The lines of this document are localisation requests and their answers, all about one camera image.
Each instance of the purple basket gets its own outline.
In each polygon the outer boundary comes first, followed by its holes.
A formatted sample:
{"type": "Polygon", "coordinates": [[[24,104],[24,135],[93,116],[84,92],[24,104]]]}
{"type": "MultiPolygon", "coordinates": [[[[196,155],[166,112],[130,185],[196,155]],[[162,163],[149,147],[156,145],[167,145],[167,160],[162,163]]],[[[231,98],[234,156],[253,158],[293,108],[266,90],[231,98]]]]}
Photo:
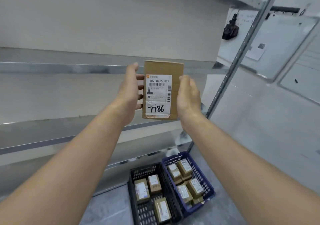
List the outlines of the purple basket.
{"type": "Polygon", "coordinates": [[[179,202],[179,205],[180,205],[180,208],[182,210],[184,217],[187,217],[190,214],[194,213],[195,211],[200,209],[207,201],[209,201],[210,199],[212,199],[214,197],[215,192],[214,192],[212,185],[207,180],[205,175],[202,173],[202,171],[197,166],[197,164],[195,163],[195,161],[192,159],[192,157],[190,156],[190,154],[188,152],[181,152],[179,154],[176,154],[176,155],[173,155],[173,156],[170,156],[167,158],[163,158],[162,165],[168,174],[168,177],[169,177],[169,180],[170,180],[172,187],[174,188],[174,190],[176,192],[176,196],[178,198],[178,202],[179,202]],[[183,202],[183,199],[182,199],[180,193],[178,192],[177,186],[173,182],[172,177],[167,169],[168,165],[173,164],[173,163],[177,163],[178,161],[180,161],[184,158],[189,162],[190,166],[193,169],[192,178],[197,178],[199,183],[201,184],[202,188],[205,190],[204,195],[203,195],[204,201],[202,203],[198,203],[194,206],[186,205],[183,202]]]}

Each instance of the horizontal barcode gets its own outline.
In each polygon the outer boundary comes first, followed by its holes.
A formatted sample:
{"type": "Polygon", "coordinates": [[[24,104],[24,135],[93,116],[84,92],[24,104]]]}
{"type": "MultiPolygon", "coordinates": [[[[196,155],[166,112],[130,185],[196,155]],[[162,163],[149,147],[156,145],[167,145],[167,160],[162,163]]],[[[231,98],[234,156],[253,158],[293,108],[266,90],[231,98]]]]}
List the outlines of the horizontal barcode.
{"type": "Polygon", "coordinates": [[[168,85],[168,97],[167,102],[171,102],[171,85],[168,85]]]}
{"type": "Polygon", "coordinates": [[[149,83],[149,86],[164,86],[164,83],[149,83]]]}

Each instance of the plastic crate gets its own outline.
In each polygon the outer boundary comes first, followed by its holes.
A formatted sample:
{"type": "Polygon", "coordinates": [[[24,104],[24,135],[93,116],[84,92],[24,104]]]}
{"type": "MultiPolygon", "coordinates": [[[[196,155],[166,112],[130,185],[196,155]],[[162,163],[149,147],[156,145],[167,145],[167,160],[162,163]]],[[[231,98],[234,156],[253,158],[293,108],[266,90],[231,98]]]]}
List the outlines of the plastic crate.
{"type": "Polygon", "coordinates": [[[165,197],[171,213],[171,219],[168,222],[161,224],[176,224],[183,219],[178,200],[174,193],[167,173],[165,172],[162,163],[154,163],[147,166],[138,167],[130,170],[128,182],[128,190],[130,196],[131,210],[135,225],[156,225],[158,221],[154,213],[154,200],[165,197]],[[134,181],[142,178],[148,180],[148,176],[157,174],[161,184],[161,193],[150,195],[150,199],[144,203],[137,203],[137,196],[134,186],[134,181]]]}
{"type": "Polygon", "coordinates": [[[192,157],[190,156],[190,154],[188,152],[181,152],[178,153],[176,155],[167,157],[167,158],[163,158],[162,159],[162,165],[164,167],[164,169],[166,170],[166,173],[170,179],[170,183],[172,185],[172,187],[174,188],[174,190],[176,191],[176,196],[178,198],[178,202],[180,204],[180,208],[182,210],[183,216],[187,217],[190,214],[194,213],[195,211],[197,211],[198,209],[200,209],[207,201],[209,201],[210,199],[212,199],[215,195],[214,192],[214,188],[213,186],[210,184],[210,182],[207,180],[207,178],[205,177],[205,175],[202,173],[202,171],[200,170],[200,168],[197,166],[197,164],[195,163],[195,161],[192,159],[192,157]],[[197,178],[199,183],[201,184],[202,188],[205,190],[204,195],[203,195],[203,199],[204,201],[202,203],[198,203],[194,206],[191,205],[186,205],[183,200],[182,197],[180,195],[180,193],[178,192],[177,186],[174,184],[171,175],[167,169],[167,166],[173,163],[177,163],[178,161],[182,160],[182,159],[186,159],[190,166],[192,167],[193,171],[192,171],[192,178],[197,178]]]}

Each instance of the cardboard box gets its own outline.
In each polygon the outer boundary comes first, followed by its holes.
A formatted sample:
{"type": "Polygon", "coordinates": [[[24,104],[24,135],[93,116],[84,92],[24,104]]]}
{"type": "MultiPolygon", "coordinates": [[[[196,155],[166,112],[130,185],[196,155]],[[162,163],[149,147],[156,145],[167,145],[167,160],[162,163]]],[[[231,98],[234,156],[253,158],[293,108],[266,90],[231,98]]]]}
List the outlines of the cardboard box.
{"type": "Polygon", "coordinates": [[[155,215],[158,223],[163,223],[171,219],[171,213],[166,198],[155,200],[155,215]]]}
{"type": "Polygon", "coordinates": [[[180,179],[178,179],[177,181],[174,181],[174,184],[175,185],[179,185],[179,184],[181,184],[182,183],[182,179],[180,178],[180,179]]]}
{"type": "Polygon", "coordinates": [[[177,189],[178,189],[184,203],[189,204],[193,200],[193,197],[190,194],[190,191],[188,190],[188,188],[186,187],[185,184],[177,186],[177,189]]]}
{"type": "Polygon", "coordinates": [[[177,120],[179,77],[182,63],[146,60],[144,63],[144,89],[142,117],[148,119],[177,120]]]}
{"type": "Polygon", "coordinates": [[[175,164],[169,165],[168,170],[169,170],[169,173],[170,173],[174,182],[181,179],[181,173],[180,173],[177,165],[175,165],[175,164]]]}
{"type": "Polygon", "coordinates": [[[204,193],[204,189],[196,178],[189,180],[186,185],[194,199],[200,198],[204,193]]]}
{"type": "Polygon", "coordinates": [[[185,181],[188,181],[189,179],[191,179],[192,178],[192,174],[190,174],[190,175],[188,175],[188,176],[186,176],[186,177],[181,177],[181,179],[182,179],[182,181],[183,182],[185,182],[185,181]]]}
{"type": "Polygon", "coordinates": [[[150,199],[149,189],[145,178],[134,181],[134,186],[138,204],[150,199]]]}
{"type": "Polygon", "coordinates": [[[157,194],[161,191],[161,184],[160,184],[159,177],[157,174],[149,176],[148,182],[149,182],[149,186],[150,186],[150,193],[152,195],[157,194]]]}
{"type": "Polygon", "coordinates": [[[200,202],[203,202],[203,197],[202,196],[200,196],[198,199],[193,199],[191,201],[191,205],[196,205],[196,204],[198,204],[200,202]]]}
{"type": "Polygon", "coordinates": [[[192,167],[186,159],[182,159],[179,162],[177,162],[177,166],[183,177],[187,177],[190,174],[192,174],[192,167]]]}

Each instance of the person's left hand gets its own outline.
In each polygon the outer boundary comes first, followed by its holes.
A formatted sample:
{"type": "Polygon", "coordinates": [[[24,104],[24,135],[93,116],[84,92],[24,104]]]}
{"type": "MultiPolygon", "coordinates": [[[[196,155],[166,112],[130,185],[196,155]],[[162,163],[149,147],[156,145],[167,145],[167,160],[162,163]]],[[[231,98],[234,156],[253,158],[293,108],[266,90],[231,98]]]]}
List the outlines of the person's left hand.
{"type": "Polygon", "coordinates": [[[112,105],[118,109],[123,126],[133,120],[135,110],[142,108],[142,104],[138,104],[137,101],[143,98],[142,94],[138,94],[138,91],[143,89],[143,85],[138,85],[137,80],[144,80],[144,74],[136,74],[138,68],[138,63],[127,66],[118,95],[112,102],[112,105]]]}

